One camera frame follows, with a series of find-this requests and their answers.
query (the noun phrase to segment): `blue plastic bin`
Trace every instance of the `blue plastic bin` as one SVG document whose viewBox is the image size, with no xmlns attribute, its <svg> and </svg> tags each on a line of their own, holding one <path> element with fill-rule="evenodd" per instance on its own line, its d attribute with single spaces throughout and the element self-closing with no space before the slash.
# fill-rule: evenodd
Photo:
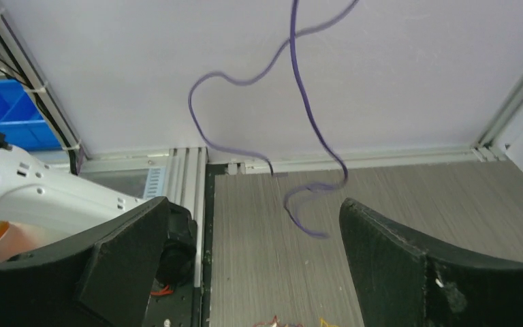
<svg viewBox="0 0 523 327">
<path fill-rule="evenodd" d="M 31 98 L 15 80 L 0 80 L 0 132 L 7 142 L 27 151 L 61 148 Z"/>
</svg>

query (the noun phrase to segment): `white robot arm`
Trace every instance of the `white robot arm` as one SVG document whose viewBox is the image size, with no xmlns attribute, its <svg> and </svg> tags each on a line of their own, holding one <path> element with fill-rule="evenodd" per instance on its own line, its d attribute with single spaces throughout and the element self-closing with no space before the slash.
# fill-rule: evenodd
<svg viewBox="0 0 523 327">
<path fill-rule="evenodd" d="M 16 146 L 0 149 L 0 220 L 76 234 L 145 202 L 49 167 Z"/>
</svg>

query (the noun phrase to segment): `yellow wire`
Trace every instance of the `yellow wire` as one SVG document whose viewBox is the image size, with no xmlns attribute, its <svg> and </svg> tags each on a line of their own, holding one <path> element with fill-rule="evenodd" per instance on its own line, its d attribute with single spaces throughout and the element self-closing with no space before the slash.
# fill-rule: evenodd
<svg viewBox="0 0 523 327">
<path fill-rule="evenodd" d="M 330 325 L 322 317 L 319 318 L 319 327 L 340 327 L 336 325 Z"/>
</svg>

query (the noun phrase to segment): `ventilation slot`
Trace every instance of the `ventilation slot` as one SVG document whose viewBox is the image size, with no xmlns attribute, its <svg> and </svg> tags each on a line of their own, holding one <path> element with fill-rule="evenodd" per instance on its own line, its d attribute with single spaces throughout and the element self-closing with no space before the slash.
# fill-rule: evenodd
<svg viewBox="0 0 523 327">
<path fill-rule="evenodd" d="M 30 166 L 24 162 L 19 163 L 19 168 L 17 169 L 17 175 L 21 177 L 27 177 L 27 170 L 29 170 Z"/>
<path fill-rule="evenodd" d="M 145 182 L 144 199 L 153 199 L 156 196 L 163 196 L 163 184 L 165 183 L 165 167 L 150 168 L 147 172 Z"/>
</svg>

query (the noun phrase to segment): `gray laminate floor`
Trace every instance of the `gray laminate floor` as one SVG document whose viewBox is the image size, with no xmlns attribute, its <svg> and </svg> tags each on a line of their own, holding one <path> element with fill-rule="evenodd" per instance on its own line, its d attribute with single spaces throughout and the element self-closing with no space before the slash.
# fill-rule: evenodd
<svg viewBox="0 0 523 327">
<path fill-rule="evenodd" d="M 523 261 L 523 174 L 510 161 L 354 170 L 343 191 L 301 211 L 308 227 L 331 238 L 298 231 L 282 209 L 283 194 L 339 175 L 217 177 L 212 327 L 249 327 L 274 315 L 305 327 L 320 326 L 320 317 L 363 326 L 338 230 L 346 197 L 460 247 Z"/>
</svg>

